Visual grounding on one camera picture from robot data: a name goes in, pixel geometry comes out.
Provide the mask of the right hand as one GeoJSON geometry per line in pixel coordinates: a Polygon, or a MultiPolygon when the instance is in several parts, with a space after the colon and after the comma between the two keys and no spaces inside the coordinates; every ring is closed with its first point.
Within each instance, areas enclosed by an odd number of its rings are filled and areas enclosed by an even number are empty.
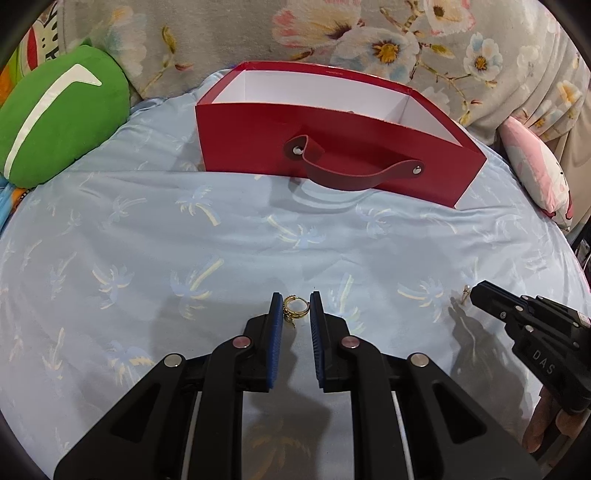
{"type": "Polygon", "coordinates": [[[531,420],[525,430],[522,445],[529,452],[536,452],[542,445],[545,434],[555,426],[562,435],[575,439],[586,424],[590,411],[569,415],[560,408],[550,391],[543,387],[531,420]]]}

